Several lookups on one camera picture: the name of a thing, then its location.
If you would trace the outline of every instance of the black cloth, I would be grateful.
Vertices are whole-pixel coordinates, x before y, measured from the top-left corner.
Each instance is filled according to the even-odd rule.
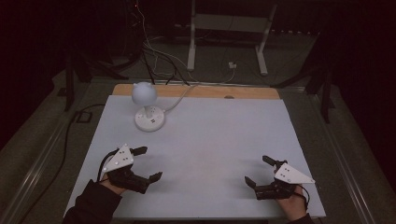
[[[288,224],[314,224],[314,221],[312,220],[311,216],[309,216],[309,213],[307,213],[305,217],[288,222]]]
[[[121,196],[92,180],[85,187],[76,204],[64,216],[63,224],[110,223],[120,204]]]

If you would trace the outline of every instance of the floor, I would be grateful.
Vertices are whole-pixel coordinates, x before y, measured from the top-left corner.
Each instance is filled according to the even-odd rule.
[[[151,37],[153,49],[170,54],[183,78],[189,83],[201,85],[248,85],[266,87],[292,77],[298,73],[315,38],[306,35],[270,35],[264,50],[269,75],[262,77],[258,72],[254,44],[233,41],[215,45],[217,39],[208,38],[198,42],[196,67],[187,73],[182,62],[187,61],[189,42],[186,38],[172,42],[161,37]],[[173,65],[159,59],[146,50],[148,63],[155,67],[155,79],[164,83],[174,72]],[[235,62],[230,69],[228,62]],[[67,148],[64,166],[54,183],[29,211],[22,223],[60,223],[69,196],[78,176],[85,154],[100,119],[102,106],[89,109],[90,123],[67,124],[75,110],[94,104],[104,104],[118,83],[133,83],[149,80],[147,67],[137,62],[121,72],[128,80],[115,80],[92,70],[91,83],[77,83],[76,101],[70,112],[64,112],[65,99],[57,96],[64,87],[64,71],[54,78],[55,90],[44,100],[0,153],[0,214],[7,206],[16,204],[14,222],[21,220],[28,208],[45,189],[62,163],[64,147]],[[315,223],[394,223],[396,218],[396,196],[381,173],[359,126],[347,109],[336,86],[332,86],[332,104],[329,110],[330,124],[323,122],[318,112],[320,92],[307,95],[302,79],[287,88],[278,90],[290,112],[298,139],[313,177],[317,180],[318,193],[327,216],[315,219]],[[47,160],[37,169],[38,179],[32,180],[32,188],[24,197],[19,191],[22,181],[40,152],[49,151]],[[112,223],[190,223],[198,221],[135,221],[113,220]],[[206,220],[200,223],[265,223],[264,220]],[[269,220],[271,224],[286,223],[286,220]]]

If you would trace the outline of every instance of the small white object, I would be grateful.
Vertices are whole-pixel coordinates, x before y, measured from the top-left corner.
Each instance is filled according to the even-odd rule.
[[[120,169],[121,167],[131,165],[132,163],[134,163],[134,155],[132,155],[128,145],[125,144],[117,151],[116,155],[111,158],[103,168],[103,171],[110,172]]]
[[[157,91],[148,82],[134,84],[132,100],[142,105],[134,116],[136,127],[143,132],[155,132],[165,123],[165,114],[158,106],[152,105],[157,100]]]
[[[236,63],[229,62],[228,65],[230,66],[230,68],[236,68]]]
[[[314,184],[315,180],[311,177],[301,173],[295,168],[291,167],[287,163],[283,163],[282,166],[276,171],[275,178],[282,180],[289,184]]]

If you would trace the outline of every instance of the wire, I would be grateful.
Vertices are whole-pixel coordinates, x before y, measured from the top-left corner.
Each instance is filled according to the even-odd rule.
[[[195,88],[196,86],[190,86],[188,89],[186,89],[183,94],[181,94],[181,96],[178,98],[178,100],[169,108],[165,109],[163,112],[168,112],[170,110],[172,110],[173,108],[175,108],[178,103],[180,103],[180,101],[184,98],[184,96],[187,94],[187,92],[189,92],[190,90],[192,90],[193,88]]]
[[[85,112],[86,109],[94,107],[94,106],[99,106],[99,105],[89,105],[79,111],[76,111],[75,114],[73,115],[73,118],[70,119],[69,123],[67,124],[67,129],[66,129],[66,134],[64,138],[64,153],[62,156],[62,161],[61,164],[58,167],[58,170],[56,171],[55,175],[51,179],[51,181],[48,183],[48,185],[43,189],[43,191],[38,195],[38,197],[35,199],[35,201],[30,205],[30,207],[27,209],[26,213],[23,215],[19,223],[22,223],[26,217],[29,215],[29,213],[33,210],[35,205],[40,201],[40,199],[44,196],[44,194],[47,192],[47,190],[50,188],[50,186],[53,184],[55,179],[58,177],[59,173],[61,172],[62,168],[64,167],[64,162],[66,161],[66,156],[67,156],[67,143],[68,143],[68,135],[70,131],[70,127],[75,121],[76,117],[80,115],[82,112]]]
[[[296,193],[296,192],[293,192],[293,194],[304,199],[304,205],[305,205],[305,210],[306,210],[306,209],[308,209],[308,204],[309,204],[309,201],[310,201],[310,196],[309,196],[308,190],[306,190],[306,188],[304,188],[301,185],[297,185],[297,186],[302,188],[305,191],[305,193],[307,195],[307,198],[305,198],[305,196],[303,194],[299,194],[299,193]]]
[[[109,153],[102,159],[102,162],[100,163],[100,166],[99,166],[98,176],[96,177],[96,182],[100,182],[100,177],[101,177],[101,174],[102,174],[102,169],[103,169],[103,166],[105,165],[106,160],[107,160],[110,156],[114,156],[114,155],[117,153],[118,150],[119,150],[119,148],[117,148],[117,149],[114,150],[114,151],[109,152]]]

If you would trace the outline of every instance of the white tabletop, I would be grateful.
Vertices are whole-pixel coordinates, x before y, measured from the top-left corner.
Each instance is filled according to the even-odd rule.
[[[166,108],[176,100],[160,97],[156,105]],[[114,214],[119,218],[284,217],[275,201],[256,200],[245,175],[258,185],[273,182],[274,168],[262,161],[267,155],[311,176],[282,100],[186,97],[166,113],[164,126],[154,133],[134,126],[138,109],[130,96],[109,96],[67,209],[89,179],[95,180],[104,156],[124,144],[148,147],[146,154],[134,158],[136,175],[163,176],[146,194],[123,193]],[[308,212],[324,217],[315,185],[304,187],[311,197]]]

